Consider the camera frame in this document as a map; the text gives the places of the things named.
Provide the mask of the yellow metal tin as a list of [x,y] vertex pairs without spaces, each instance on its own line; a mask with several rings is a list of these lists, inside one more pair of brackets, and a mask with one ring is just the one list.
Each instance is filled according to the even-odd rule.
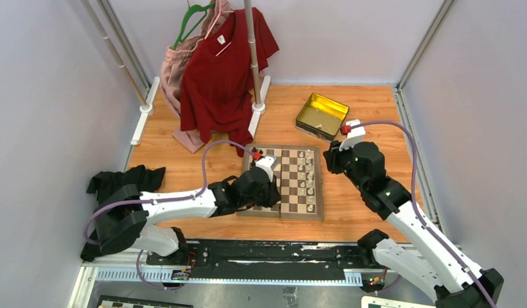
[[318,93],[312,93],[295,118],[295,127],[331,142],[340,131],[350,107]]

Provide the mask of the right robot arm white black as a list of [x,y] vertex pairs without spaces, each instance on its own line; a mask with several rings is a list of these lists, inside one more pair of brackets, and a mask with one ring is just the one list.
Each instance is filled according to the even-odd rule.
[[358,261],[366,268],[387,267],[423,291],[436,307],[495,307],[504,279],[461,252],[422,212],[413,195],[386,174],[384,155],[373,142],[349,149],[332,141],[324,152],[333,174],[344,174],[364,204],[399,230],[420,253],[406,251],[375,229],[358,240]]

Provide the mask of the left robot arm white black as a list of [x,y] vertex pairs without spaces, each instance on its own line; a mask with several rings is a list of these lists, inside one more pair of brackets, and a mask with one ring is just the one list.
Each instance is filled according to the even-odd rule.
[[184,236],[159,223],[227,216],[255,206],[271,208],[281,201],[277,177],[269,167],[251,167],[240,176],[204,183],[193,191],[158,193],[164,172],[139,167],[130,182],[109,180],[88,187],[87,192],[97,196],[97,207],[83,231],[84,260],[136,248],[179,265],[187,259]]

